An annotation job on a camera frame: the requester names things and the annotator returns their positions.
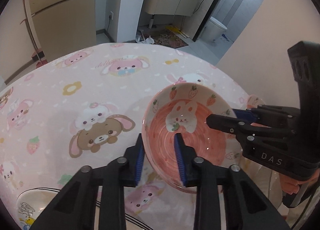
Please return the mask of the black bathroom door frame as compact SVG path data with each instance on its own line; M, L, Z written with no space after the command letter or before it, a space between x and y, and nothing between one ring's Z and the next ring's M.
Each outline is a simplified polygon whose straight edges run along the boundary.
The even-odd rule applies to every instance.
M211 18L211 16L212 16L212 13L213 13L213 11L215 10L215 8L217 7L219 1L220 1L220 0L213 0L213 1L212 1L212 3L211 3L211 5L210 5L207 13L205 14L205 16L204 16L204 18L203 18L203 20L202 20L199 28L197 29L197 31L196 31L193 39L192 39L194 42L197 41L197 39L200 37L201 32L203 32L203 30L204 30L207 22L210 20L210 18Z

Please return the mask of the beige three-door refrigerator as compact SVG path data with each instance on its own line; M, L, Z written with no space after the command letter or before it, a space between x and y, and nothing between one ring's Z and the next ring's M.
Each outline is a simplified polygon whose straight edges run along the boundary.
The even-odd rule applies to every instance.
M95 0L29 0L29 5L48 61L96 44Z

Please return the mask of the pink strawberry rabbit bowl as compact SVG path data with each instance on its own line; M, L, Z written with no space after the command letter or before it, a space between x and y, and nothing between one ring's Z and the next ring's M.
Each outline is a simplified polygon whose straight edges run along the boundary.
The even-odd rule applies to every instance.
M230 133L210 129L211 114L235 118L229 104L216 92L196 83L179 83L161 89L150 101L142 123L146 157L154 171L168 185L194 194L183 186L174 150L174 136L212 164L229 167L239 164L241 147Z

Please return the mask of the patterned bathroom floor mat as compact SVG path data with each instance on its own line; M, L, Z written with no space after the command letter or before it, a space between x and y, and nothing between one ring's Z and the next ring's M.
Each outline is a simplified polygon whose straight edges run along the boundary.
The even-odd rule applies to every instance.
M185 43L185 41L180 39L172 31L167 29L150 32L150 36L155 41L154 44L157 45L162 45L173 49L188 46L188 44Z

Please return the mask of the pink cartoon animal tablecloth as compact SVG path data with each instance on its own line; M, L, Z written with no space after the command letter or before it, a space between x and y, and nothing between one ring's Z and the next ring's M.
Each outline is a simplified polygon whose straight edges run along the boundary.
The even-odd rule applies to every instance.
M61 190L85 165L106 166L142 136L144 114L163 88L196 83L233 109L248 94L208 62L161 45L105 43L60 57L1 92L1 200L20 229L25 190ZM168 185L147 157L124 190L128 227L192 229L196 192Z

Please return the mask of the red broom with dustpan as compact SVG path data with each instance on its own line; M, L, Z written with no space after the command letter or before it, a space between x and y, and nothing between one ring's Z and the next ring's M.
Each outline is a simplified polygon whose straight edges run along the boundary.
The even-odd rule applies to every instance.
M36 69L37 69L37 68L40 68L40 67L44 66L45 64L47 64L48 61L44 58L44 53L43 53L42 48L39 48L37 45L36 39L34 37L33 31L31 29L31 25L29 22L29 17L28 17L28 13L27 13L27 5L26 5L25 0L22 0L22 4L23 4L23 11L24 11L24 20L21 22L21 24L22 23L25 24L28 36L29 36L31 44L34 48L34 53L33 53L32 59L37 57L37 61L35 61L36 62Z

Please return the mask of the white toilet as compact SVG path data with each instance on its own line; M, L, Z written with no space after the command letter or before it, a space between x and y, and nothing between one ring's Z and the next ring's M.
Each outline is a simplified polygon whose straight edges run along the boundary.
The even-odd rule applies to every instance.
M227 27L220 21L211 17L201 32L200 39L211 43L218 39L224 32L227 31Z

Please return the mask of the white wall power socket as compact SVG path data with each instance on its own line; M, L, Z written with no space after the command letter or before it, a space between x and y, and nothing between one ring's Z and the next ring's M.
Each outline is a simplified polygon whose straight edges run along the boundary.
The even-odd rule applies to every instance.
M108 18L109 18L110 21L112 21L112 20L113 20L113 17L114 17L114 13L111 11L110 14L109 14L109 16L108 16Z

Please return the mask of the white bowl black rim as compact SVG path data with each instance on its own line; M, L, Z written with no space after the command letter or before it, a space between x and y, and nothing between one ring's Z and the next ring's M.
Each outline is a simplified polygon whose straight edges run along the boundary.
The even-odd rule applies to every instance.
M30 229L37 217L59 192L55 188L33 188L22 192L16 200L20 229Z

